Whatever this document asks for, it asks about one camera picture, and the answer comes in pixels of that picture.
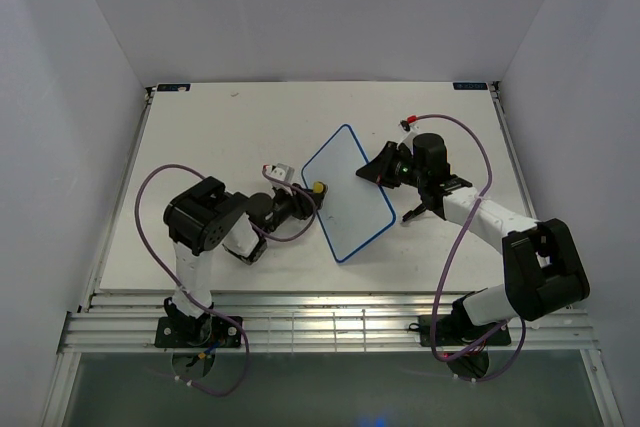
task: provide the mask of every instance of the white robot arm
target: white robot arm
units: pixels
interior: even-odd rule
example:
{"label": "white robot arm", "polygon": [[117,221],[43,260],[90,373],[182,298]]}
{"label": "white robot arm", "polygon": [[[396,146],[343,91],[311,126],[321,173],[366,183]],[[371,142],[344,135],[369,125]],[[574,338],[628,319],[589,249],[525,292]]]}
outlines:
{"label": "white robot arm", "polygon": [[[199,304],[213,307],[210,292],[213,250],[220,244],[246,264],[258,261],[267,248],[267,238],[285,220],[308,219],[322,207],[326,185],[317,182],[313,189],[281,187],[293,169],[282,164],[264,166],[274,195],[256,193],[247,197],[227,192],[225,184],[207,177],[175,197],[164,212],[176,254],[176,275],[182,286],[164,301],[167,317],[158,323],[156,347],[185,347],[206,343],[211,337],[209,314],[194,305],[188,292]],[[162,334],[168,326],[168,334]]]}
{"label": "white robot arm", "polygon": [[[402,141],[387,142],[356,175],[383,187],[405,184],[417,188],[421,203],[403,216],[405,222],[431,211],[443,220],[464,225],[478,191],[451,174],[442,137],[404,124]],[[580,257],[563,222],[540,222],[483,200],[469,230],[502,254],[505,282],[454,302],[452,313],[438,320],[439,333],[470,339],[473,337],[465,334],[474,327],[513,317],[533,321],[589,295]]]}

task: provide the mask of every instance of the purple cable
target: purple cable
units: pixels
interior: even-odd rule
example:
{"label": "purple cable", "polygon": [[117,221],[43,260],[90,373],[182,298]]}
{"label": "purple cable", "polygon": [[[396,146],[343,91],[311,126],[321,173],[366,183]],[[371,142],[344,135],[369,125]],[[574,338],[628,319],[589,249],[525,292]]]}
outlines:
{"label": "purple cable", "polygon": [[274,177],[271,177],[270,175],[267,175],[265,168],[262,169],[262,176],[269,180],[270,182],[274,182],[276,184],[280,184],[284,187],[288,187],[294,191],[296,191],[297,193],[299,193],[300,195],[302,195],[306,200],[309,201],[309,203],[311,204],[311,209],[312,209],[312,213],[311,213],[311,217],[309,218],[309,222],[307,222],[307,225],[305,225],[302,230],[300,232],[298,232],[295,235],[292,235],[291,237],[274,237],[273,235],[265,232],[264,230],[262,230],[260,227],[258,227],[255,224],[251,224],[251,226],[253,227],[253,230],[255,230],[258,234],[260,234],[261,236],[263,236],[266,239],[269,240],[273,240],[275,242],[291,242],[292,240],[296,240],[297,238],[299,238],[302,234],[304,234],[307,230],[309,230],[309,227],[311,227],[311,224],[313,224],[313,221],[316,219],[316,215],[318,213],[318,209],[316,208],[316,204],[313,201],[313,199],[311,198],[311,196],[309,194],[307,194],[304,190],[302,190],[299,187],[296,187],[293,184],[290,184],[289,182],[285,182],[283,180],[279,180],[276,179]]}
{"label": "purple cable", "polygon": [[[489,161],[489,156],[487,155],[487,151],[482,145],[482,142],[480,141],[478,136],[465,124],[463,124],[462,122],[460,122],[458,119],[454,117],[451,117],[449,115],[444,115],[444,114],[419,115],[415,117],[414,122],[418,120],[423,120],[423,119],[444,119],[444,120],[453,122],[454,124],[464,129],[471,136],[471,138],[473,138],[476,145],[480,149],[482,158],[484,159],[485,165],[487,166],[487,183],[480,191],[480,194],[478,195],[478,199],[473,204],[473,207],[471,208],[471,211],[467,216],[467,220],[463,224],[462,228],[460,229],[460,232],[458,233],[458,236],[456,237],[455,241],[453,242],[453,245],[451,246],[451,250],[449,251],[447,260],[444,263],[444,268],[442,269],[442,275],[440,276],[440,281],[438,282],[438,288],[436,289],[436,293],[433,299],[433,307],[431,309],[431,329],[430,329],[430,335],[429,335],[429,341],[431,344],[431,353],[440,362],[452,362],[468,354],[471,350],[475,349],[477,346],[482,344],[484,341],[486,341],[489,337],[491,337],[493,334],[495,334],[498,330],[500,330],[502,327],[504,327],[507,324],[506,320],[503,322],[499,322],[493,328],[491,328],[487,333],[485,333],[483,336],[473,341],[471,344],[467,345],[464,349],[461,349],[459,352],[456,352],[447,357],[440,356],[440,354],[436,350],[436,324],[438,320],[437,314],[438,314],[438,307],[440,306],[440,298],[442,297],[442,292],[444,291],[444,283],[447,280],[447,275],[449,274],[449,270],[451,269],[451,264],[453,263],[453,259],[456,253],[458,252],[458,248],[460,247],[460,244],[462,243],[462,239],[464,238],[465,234],[469,230],[469,227],[471,226],[471,222],[473,221],[473,218],[475,217],[476,212],[480,208],[480,204],[482,203],[482,197],[484,197],[487,191],[491,188],[491,184],[493,184],[493,171],[491,169],[491,162]],[[496,377],[499,377],[504,372],[506,372],[507,369],[509,369],[509,367],[511,367],[511,365],[518,358],[518,355],[520,355],[520,351],[522,350],[522,346],[524,345],[524,341],[526,337],[526,326],[525,326],[524,320],[522,319],[520,320],[522,322],[522,336],[520,338],[518,347],[514,351],[511,359],[509,359],[509,361],[501,369],[494,372],[493,374],[482,377],[480,379],[476,379],[478,382],[481,382],[481,381],[484,382],[484,381],[492,380],[492,379],[495,379]],[[461,378],[463,380],[469,380],[469,381],[472,380],[466,377],[461,377]]]}
{"label": "purple cable", "polygon": [[182,380],[183,382],[187,383],[187,385],[193,386],[196,389],[205,392],[209,395],[212,395],[214,397],[226,397],[227,395],[231,394],[232,392],[234,392],[242,383],[242,381],[245,379],[245,377],[247,376],[247,372],[249,370],[249,338],[247,337],[247,333],[245,332],[245,330],[242,328],[242,326],[236,322],[235,320],[233,320],[231,317],[228,317],[227,315],[223,314],[222,312],[219,312],[215,309],[211,309],[203,304],[201,304],[200,302],[198,302],[184,287],[183,283],[180,281],[180,279],[173,273],[171,272],[171,269],[169,268],[169,266],[167,264],[164,263],[164,261],[158,256],[158,254],[156,253],[155,250],[153,250],[153,247],[151,247],[151,244],[149,243],[149,240],[147,239],[147,236],[144,233],[144,230],[142,229],[142,222],[140,221],[140,201],[142,200],[142,194],[144,193],[145,189],[147,188],[147,185],[149,185],[149,182],[151,181],[151,179],[153,179],[157,174],[159,174],[160,172],[162,172],[163,170],[167,170],[167,169],[179,169],[179,170],[184,170],[186,172],[191,172],[193,175],[195,175],[196,177],[200,178],[201,180],[204,180],[204,176],[198,172],[197,170],[192,169],[191,167],[187,167],[186,165],[181,165],[181,164],[166,164],[166,165],[161,165],[160,167],[156,168],[153,172],[151,172],[146,179],[144,179],[144,181],[142,182],[142,185],[140,185],[140,189],[138,190],[138,193],[136,195],[136,202],[135,202],[135,206],[133,208],[133,212],[134,212],[134,218],[135,218],[135,223],[136,223],[136,230],[138,231],[138,235],[140,236],[140,240],[142,240],[142,243],[144,244],[144,246],[146,247],[147,251],[149,252],[149,254],[151,255],[151,257],[154,258],[154,260],[158,263],[158,265],[160,267],[162,267],[162,270],[165,271],[165,273],[171,277],[171,280],[173,280],[173,282],[178,286],[178,288],[180,290],[182,290],[182,292],[184,292],[184,295],[187,299],[189,299],[189,301],[195,305],[196,307],[202,309],[204,312],[211,314],[215,317],[218,317],[222,320],[224,320],[225,322],[228,322],[229,324],[231,324],[232,326],[234,326],[238,332],[240,332],[240,335],[242,336],[242,340],[244,340],[244,348],[245,348],[245,352],[246,352],[246,357],[245,357],[245,362],[244,362],[244,366],[242,368],[242,373],[240,374],[240,377],[238,377],[238,380],[236,380],[236,382],[227,390],[224,391],[217,391],[217,390],[213,390],[210,389],[202,384],[198,384],[197,382],[193,382],[191,379],[182,379],[180,376],[176,376],[174,378],[178,379],[178,380]]}

